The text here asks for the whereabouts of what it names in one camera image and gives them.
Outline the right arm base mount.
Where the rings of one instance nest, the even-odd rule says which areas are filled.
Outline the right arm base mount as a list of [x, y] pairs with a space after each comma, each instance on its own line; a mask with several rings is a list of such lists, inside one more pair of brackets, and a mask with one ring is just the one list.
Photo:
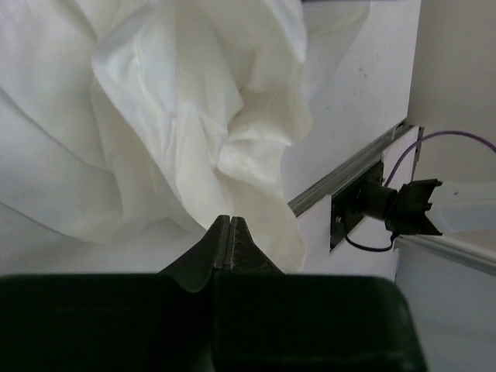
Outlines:
[[375, 160], [331, 197], [330, 245], [332, 252], [350, 237], [364, 217], [384, 221], [397, 192], [383, 186], [384, 163]]

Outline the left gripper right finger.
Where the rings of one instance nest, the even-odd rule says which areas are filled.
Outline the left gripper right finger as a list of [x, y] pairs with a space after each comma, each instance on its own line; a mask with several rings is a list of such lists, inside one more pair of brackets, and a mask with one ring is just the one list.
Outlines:
[[255, 244], [242, 217], [224, 215], [222, 227], [222, 272], [224, 274], [282, 275], [275, 263]]

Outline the white pleated skirt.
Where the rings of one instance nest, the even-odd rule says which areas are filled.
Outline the white pleated skirt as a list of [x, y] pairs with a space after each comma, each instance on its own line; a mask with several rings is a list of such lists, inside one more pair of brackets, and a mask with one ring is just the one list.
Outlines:
[[306, 247], [284, 151], [312, 127], [368, 2], [3, 1], [1, 202], [115, 242], [243, 217], [285, 271]]

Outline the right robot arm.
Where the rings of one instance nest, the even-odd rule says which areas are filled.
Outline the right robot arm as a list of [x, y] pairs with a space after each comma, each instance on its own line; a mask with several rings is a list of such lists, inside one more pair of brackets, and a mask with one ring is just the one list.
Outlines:
[[350, 205], [356, 214], [384, 223], [391, 241], [401, 237], [443, 258], [495, 275], [495, 259], [462, 243], [451, 243], [449, 234], [495, 230], [495, 184], [412, 181], [396, 191], [365, 184]]

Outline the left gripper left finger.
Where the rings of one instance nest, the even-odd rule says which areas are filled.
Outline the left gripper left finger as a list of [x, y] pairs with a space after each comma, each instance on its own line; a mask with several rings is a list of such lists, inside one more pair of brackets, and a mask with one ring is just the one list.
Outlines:
[[159, 272], [188, 293], [202, 291], [215, 269], [223, 267], [231, 218], [218, 216], [204, 236], [188, 251]]

